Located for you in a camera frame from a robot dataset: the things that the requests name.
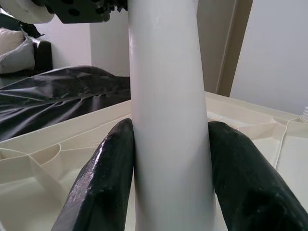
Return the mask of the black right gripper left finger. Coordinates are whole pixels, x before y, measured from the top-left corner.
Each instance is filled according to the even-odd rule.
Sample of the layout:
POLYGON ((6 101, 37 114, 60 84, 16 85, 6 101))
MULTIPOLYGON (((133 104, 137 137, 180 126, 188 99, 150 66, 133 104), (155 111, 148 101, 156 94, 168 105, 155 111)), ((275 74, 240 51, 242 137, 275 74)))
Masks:
POLYGON ((80 170, 52 230, 123 231, 133 168, 133 125, 123 119, 80 170))

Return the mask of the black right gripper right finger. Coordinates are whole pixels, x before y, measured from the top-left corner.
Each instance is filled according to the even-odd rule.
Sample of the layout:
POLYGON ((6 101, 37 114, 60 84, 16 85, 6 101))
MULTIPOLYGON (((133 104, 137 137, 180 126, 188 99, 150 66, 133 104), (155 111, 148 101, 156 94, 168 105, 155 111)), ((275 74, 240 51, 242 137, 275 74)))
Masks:
POLYGON ((230 231, 306 231, 308 213, 254 143, 208 123, 212 181, 230 231))

